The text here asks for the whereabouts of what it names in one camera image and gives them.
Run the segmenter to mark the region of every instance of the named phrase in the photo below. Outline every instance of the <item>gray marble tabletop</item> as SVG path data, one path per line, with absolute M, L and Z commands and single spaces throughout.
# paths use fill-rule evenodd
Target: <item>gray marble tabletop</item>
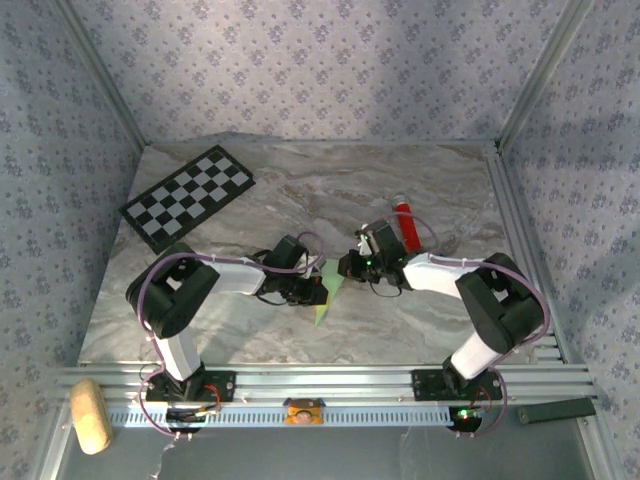
M 400 190 L 440 235 L 445 254 L 472 258 L 507 251 L 487 168 L 477 153 L 320 142 L 223 146 L 254 173 L 256 185 L 184 238 L 195 251 L 240 256 L 311 229 L 324 238 L 329 257 L 339 258 L 356 248 L 354 230 L 388 213 Z M 130 198 L 204 150 L 147 147 Z M 80 362 L 155 360 L 124 297 L 155 258 L 122 221 Z M 428 292 L 381 298 L 353 281 L 343 283 L 318 327 L 314 319 L 313 308 L 219 294 L 208 297 L 191 325 L 206 363 L 440 363 L 473 331 L 459 300 Z M 526 352 L 511 361 L 526 361 Z

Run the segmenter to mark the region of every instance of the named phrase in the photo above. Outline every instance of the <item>floral wallpaper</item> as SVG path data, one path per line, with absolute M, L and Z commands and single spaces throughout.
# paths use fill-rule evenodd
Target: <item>floral wallpaper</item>
M 77 360 L 137 155 L 46 1 L 0 0 L 0 478 Z
M 640 6 L 598 0 L 508 153 L 568 337 L 640 478 Z
M 566 1 L 71 3 L 153 143 L 495 138 Z

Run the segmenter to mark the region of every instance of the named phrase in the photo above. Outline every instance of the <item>red marker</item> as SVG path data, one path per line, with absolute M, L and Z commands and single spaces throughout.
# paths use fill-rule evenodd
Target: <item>red marker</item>
M 409 208 L 409 197 L 404 193 L 398 193 L 393 197 L 392 205 L 393 210 L 396 212 L 411 213 L 411 208 Z M 407 249 L 407 253 L 421 249 L 422 244 L 420 243 L 420 237 L 418 237 L 416 224 L 414 223 L 413 218 L 406 215 L 398 215 L 398 224 L 402 231 L 404 246 Z

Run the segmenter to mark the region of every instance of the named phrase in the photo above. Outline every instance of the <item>green paper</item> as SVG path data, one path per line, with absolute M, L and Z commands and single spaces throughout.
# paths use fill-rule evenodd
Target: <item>green paper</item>
M 322 322 L 322 319 L 326 315 L 329 305 L 333 301 L 333 297 L 336 296 L 343 280 L 344 277 L 338 274 L 338 260 L 334 260 L 333 258 L 327 259 L 326 263 L 322 267 L 322 285 L 327 289 L 329 295 L 327 297 L 326 305 L 316 306 L 316 327 Z

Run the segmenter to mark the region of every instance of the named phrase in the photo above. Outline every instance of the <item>checkerboard pattern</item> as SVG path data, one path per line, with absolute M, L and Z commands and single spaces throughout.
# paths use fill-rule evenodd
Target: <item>checkerboard pattern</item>
M 160 253 L 252 185 L 251 172 L 216 146 L 120 211 L 151 249 Z

